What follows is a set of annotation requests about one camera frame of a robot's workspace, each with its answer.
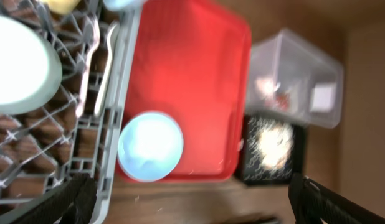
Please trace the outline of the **light blue plate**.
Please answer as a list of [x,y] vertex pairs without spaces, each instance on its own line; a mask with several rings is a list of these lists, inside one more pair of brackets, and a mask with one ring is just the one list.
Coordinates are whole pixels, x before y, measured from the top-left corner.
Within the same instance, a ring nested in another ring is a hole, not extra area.
[[109,11],[124,11],[141,7],[148,0],[103,0]]

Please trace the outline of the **white tissue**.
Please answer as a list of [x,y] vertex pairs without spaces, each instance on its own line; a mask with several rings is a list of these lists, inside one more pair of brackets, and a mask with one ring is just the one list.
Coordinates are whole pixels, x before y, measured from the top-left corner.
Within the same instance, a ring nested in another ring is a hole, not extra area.
[[279,88],[280,83],[271,78],[258,78],[255,81],[255,90],[261,99],[272,98]]

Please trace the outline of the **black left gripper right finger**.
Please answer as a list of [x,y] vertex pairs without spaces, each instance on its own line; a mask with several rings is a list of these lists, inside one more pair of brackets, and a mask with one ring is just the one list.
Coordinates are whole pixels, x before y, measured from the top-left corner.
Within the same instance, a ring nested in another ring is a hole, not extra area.
[[299,173],[293,174],[288,198],[297,224],[385,224],[385,218]]

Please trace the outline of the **white plastic fork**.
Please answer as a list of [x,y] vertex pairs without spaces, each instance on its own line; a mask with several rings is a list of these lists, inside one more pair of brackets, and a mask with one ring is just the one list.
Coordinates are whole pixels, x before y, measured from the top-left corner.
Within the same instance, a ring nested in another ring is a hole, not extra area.
[[100,45],[100,28],[99,28],[98,19],[96,15],[93,15],[90,20],[92,22],[93,34],[92,34],[91,44],[87,49],[85,69],[82,73],[78,104],[75,109],[75,115],[77,118],[82,117],[84,114],[86,100],[87,100],[87,93],[88,93],[88,81],[89,81],[92,57]]

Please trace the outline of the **light green bowl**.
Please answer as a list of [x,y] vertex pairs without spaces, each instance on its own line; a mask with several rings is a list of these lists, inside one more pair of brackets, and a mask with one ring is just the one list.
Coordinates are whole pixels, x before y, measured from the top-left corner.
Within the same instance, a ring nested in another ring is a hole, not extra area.
[[0,16],[0,114],[23,114],[44,106],[57,93],[62,74],[50,42]]

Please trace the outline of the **yellow plastic cup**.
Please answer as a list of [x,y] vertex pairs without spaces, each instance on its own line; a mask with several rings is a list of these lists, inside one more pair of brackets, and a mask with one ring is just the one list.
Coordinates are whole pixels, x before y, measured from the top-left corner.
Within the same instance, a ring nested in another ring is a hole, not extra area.
[[40,2],[48,5],[50,11],[59,14],[70,14],[81,0],[40,0]]

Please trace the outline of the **blue bowl with rice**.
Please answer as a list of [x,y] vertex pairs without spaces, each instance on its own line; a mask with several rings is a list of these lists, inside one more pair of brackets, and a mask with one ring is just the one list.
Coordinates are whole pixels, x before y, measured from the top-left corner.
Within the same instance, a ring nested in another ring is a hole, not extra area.
[[120,169],[138,182],[155,182],[170,174],[183,154],[184,138],[178,123],[159,111],[131,119],[118,140]]

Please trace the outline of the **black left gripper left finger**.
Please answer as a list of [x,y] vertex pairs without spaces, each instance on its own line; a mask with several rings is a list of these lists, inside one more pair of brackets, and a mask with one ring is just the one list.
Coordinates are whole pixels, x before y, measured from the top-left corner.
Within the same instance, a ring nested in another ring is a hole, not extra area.
[[89,224],[97,201],[97,185],[77,174],[40,197],[0,215],[0,224]]

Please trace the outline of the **red snack wrapper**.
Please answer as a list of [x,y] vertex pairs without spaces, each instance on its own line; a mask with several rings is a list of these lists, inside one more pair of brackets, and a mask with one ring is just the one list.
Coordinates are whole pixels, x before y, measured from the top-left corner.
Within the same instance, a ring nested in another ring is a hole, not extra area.
[[276,91],[274,107],[278,110],[287,111],[290,108],[290,94],[287,91]]

